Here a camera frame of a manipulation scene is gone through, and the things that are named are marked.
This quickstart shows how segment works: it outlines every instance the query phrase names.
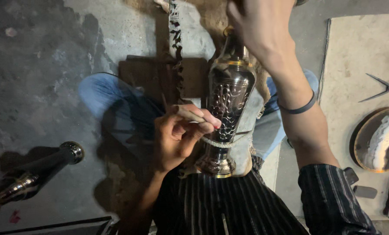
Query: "hand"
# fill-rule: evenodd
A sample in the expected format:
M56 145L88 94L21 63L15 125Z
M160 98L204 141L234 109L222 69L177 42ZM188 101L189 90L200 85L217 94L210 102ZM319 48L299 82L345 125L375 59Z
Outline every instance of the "hand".
M176 114L176 107L171 107L165 116L155 120L155 159L154 170L167 173L177 167L193 150L195 143L204 135L220 127L221 121L207 109L198 109L194 104L182 105L206 120L204 123L188 123Z
M227 5L229 22L243 39L250 53L271 75L283 71L290 63L291 57L296 57L295 43L288 28L295 2L295 0L243 0L241 11L234 0L230 0Z

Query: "black wristband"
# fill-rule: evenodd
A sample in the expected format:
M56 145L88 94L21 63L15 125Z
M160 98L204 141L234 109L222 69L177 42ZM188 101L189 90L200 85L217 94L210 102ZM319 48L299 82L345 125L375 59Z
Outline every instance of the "black wristband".
M309 101L309 103L301 108L298 108L298 109L286 109L285 107L281 106L279 103L278 103L278 99L277 99L277 104L278 104L278 107L283 110L283 111L286 111L288 112L289 114L299 114L299 113L303 113L303 112L306 112L308 111L310 108L312 108L312 106L315 104L316 102L316 96L315 96L315 92L312 91L313 95L312 95L312 99Z

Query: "polished brass object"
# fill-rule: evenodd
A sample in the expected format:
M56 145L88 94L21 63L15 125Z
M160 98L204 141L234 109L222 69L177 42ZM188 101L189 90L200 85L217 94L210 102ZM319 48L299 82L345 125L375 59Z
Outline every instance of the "polished brass object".
M232 27L224 31L227 36L224 49L209 72L208 110L222 121L220 129L208 136L220 144L229 144L239 125L249 94L255 85L255 71L249 62L249 52L234 34ZM202 173L217 178L230 177L235 162L229 156L230 148L207 145L205 154L196 161Z
M389 171L389 108L370 114L355 133L350 143L353 160L368 171Z
M76 142L64 142L59 148L54 154L5 174L0 183L0 207L10 201L26 200L35 196L63 167L67 164L77 164L84 157L83 148Z

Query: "blue jeans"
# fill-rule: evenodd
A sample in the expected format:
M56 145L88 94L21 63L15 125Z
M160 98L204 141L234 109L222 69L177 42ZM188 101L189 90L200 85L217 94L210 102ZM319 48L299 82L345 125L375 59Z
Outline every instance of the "blue jeans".
M318 90L318 79L309 70L303 70L313 91ZM265 159L286 136L277 105L277 90L267 78L270 101L264 115L255 123L253 145L257 156ZM118 77L97 73L83 79L78 93L93 116L136 157L152 155L154 119L164 115L161 105L146 97Z

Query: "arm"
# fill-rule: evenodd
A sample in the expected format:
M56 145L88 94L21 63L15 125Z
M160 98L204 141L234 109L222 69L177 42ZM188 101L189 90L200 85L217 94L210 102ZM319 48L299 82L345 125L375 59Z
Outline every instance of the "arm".
M312 90L295 54L288 32L294 0L244 0L245 15L228 4L229 19L245 45L270 73L279 104L297 109ZM304 113L281 110L286 135L300 168L303 211L311 234L379 234L359 206L327 142L327 123L318 104Z
M297 109L312 98L312 89L296 58L295 43L288 31L294 0L245 0L245 15L233 2L228 15L244 44L270 73L277 87L279 103ZM308 164L338 166L327 142L327 123L318 104L301 114L281 110L284 130L291 140L299 168Z
M220 120L206 109L198 109L194 104L182 107L203 117L207 122L188 123L176 114L176 107L155 120L155 154L151 173L121 216L119 234L148 234L152 209L166 174L192 153L195 143L204 134L214 131L214 126L221 126Z

